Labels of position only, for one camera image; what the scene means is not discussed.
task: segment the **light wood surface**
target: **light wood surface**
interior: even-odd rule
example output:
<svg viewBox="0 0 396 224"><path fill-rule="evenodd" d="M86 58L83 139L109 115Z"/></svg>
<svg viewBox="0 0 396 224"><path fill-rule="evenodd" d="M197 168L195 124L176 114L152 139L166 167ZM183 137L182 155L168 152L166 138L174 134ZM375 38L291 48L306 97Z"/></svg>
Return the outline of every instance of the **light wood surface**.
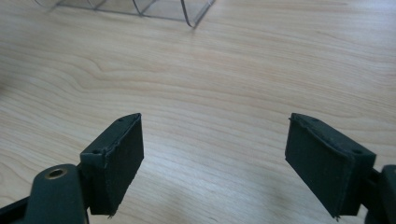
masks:
<svg viewBox="0 0 396 224"><path fill-rule="evenodd" d="M146 158L93 224L336 223L284 160L288 117L396 163L396 2L217 0L192 30L0 1L0 206L136 112Z"/></svg>

